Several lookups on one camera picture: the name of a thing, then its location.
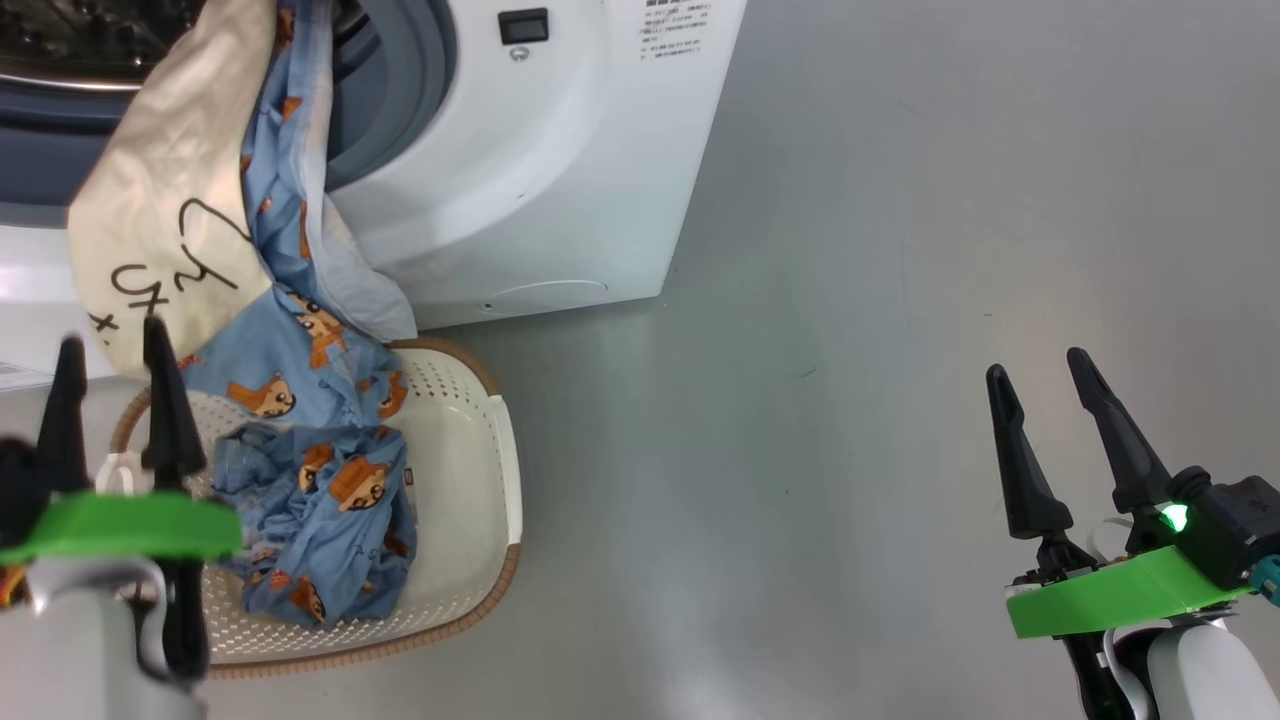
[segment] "washing machine door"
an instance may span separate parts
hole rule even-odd
[[[0,225],[64,227],[151,67],[204,0],[0,0]],[[445,0],[339,0],[329,190],[383,167],[453,77]]]

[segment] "beige cloth bag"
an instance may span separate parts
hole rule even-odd
[[[248,238],[239,154],[275,18],[274,0],[207,0],[72,202],[76,287],[120,373],[146,374],[147,314],[184,357],[271,287]]]

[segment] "black marker writing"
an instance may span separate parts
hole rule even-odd
[[[248,237],[248,233],[247,232],[242,232],[238,227],[236,227],[236,223],[232,222],[230,218],[228,218],[227,215],[223,215],[218,210],[210,208],[207,202],[205,202],[204,200],[201,200],[198,197],[191,197],[186,202],[183,202],[180,208],[178,208],[178,234],[180,237],[187,237],[187,208],[191,208],[192,205],[202,209],[204,211],[209,213],[210,215],[212,215],[212,217],[218,218],[219,220],[227,223],[227,227],[229,227],[233,231],[236,231],[236,234],[241,236],[247,242],[252,242],[252,240],[250,240],[250,237]]]
[[[151,296],[150,300],[143,300],[141,302],[129,302],[129,307],[146,307],[147,315],[151,315],[156,311],[156,305],[169,304],[168,299],[160,297],[161,284],[159,282],[154,282],[141,290],[128,288],[120,284],[120,275],[123,275],[124,273],[128,273],[131,270],[146,270],[146,269],[147,269],[146,265],[120,265],[119,268],[111,272],[111,286],[115,287],[115,290],[123,292],[124,295],[150,295]]]
[[[97,323],[97,327],[93,328],[93,332],[102,332],[104,328],[111,328],[113,331],[120,329],[120,325],[115,324],[115,322],[114,322],[115,320],[115,315],[113,315],[113,314],[108,314],[106,318],[99,318],[97,315],[90,313],[88,314],[88,319],[93,320],[95,323]]]
[[[201,263],[200,260],[197,260],[196,256],[191,254],[191,250],[187,250],[187,243],[182,245],[182,252],[187,256],[188,260],[191,260],[192,263],[196,264],[197,268],[200,268],[200,274],[198,275],[188,275],[187,273],[174,273],[173,274],[173,284],[177,286],[178,292],[187,292],[187,288],[182,287],[182,278],[187,278],[188,281],[193,281],[193,282],[198,283],[198,282],[202,282],[209,275],[212,275],[212,277],[223,281],[223,283],[227,287],[232,288],[232,290],[239,290],[239,286],[237,286],[232,281],[224,278],[223,275],[219,275],[218,273],[215,273],[214,270],[211,270],[209,268],[209,265],[206,265],[206,264]]]

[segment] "green led light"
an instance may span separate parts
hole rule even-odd
[[[1160,511],[1165,516],[1165,521],[1169,527],[1174,529],[1175,533],[1183,532],[1187,527],[1187,506],[1185,505],[1170,505]]]

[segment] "digital display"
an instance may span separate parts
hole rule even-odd
[[[498,13],[498,31],[502,33],[503,45],[547,42],[550,37],[547,8]]]
[[[539,42],[547,40],[544,20],[520,20],[507,26],[507,37],[516,42]]]

